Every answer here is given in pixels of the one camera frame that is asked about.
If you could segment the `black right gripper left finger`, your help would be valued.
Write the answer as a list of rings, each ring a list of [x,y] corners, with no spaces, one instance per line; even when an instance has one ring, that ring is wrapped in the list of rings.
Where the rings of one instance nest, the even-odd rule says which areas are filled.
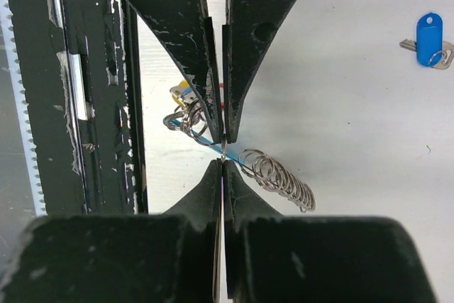
[[[217,302],[220,160],[162,214],[46,216],[1,276],[2,302]]]

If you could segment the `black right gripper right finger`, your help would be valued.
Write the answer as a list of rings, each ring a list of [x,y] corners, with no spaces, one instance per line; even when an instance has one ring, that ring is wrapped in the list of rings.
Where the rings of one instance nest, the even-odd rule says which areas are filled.
[[[234,302],[434,302],[411,236],[378,216],[284,216],[223,164]]]

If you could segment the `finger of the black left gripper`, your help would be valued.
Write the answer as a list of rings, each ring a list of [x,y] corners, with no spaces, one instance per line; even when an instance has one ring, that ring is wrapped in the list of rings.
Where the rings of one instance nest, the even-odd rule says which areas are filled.
[[[126,0],[194,91],[214,141],[223,135],[214,28],[206,0]]]
[[[226,0],[223,102],[226,140],[238,139],[245,97],[280,26],[297,0]]]

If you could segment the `key with blue tag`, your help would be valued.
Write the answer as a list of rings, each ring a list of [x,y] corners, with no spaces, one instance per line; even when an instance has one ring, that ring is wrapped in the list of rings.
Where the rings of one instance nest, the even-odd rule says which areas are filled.
[[[446,70],[453,62],[453,44],[443,39],[443,19],[434,12],[418,20],[416,40],[405,39],[399,47],[416,53],[421,67]]]

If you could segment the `key with red tag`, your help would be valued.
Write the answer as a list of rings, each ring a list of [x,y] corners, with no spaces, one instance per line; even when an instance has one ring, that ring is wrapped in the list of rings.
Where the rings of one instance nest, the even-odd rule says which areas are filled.
[[[219,93],[221,100],[221,110],[225,110],[225,101],[224,101],[224,83],[219,83]]]

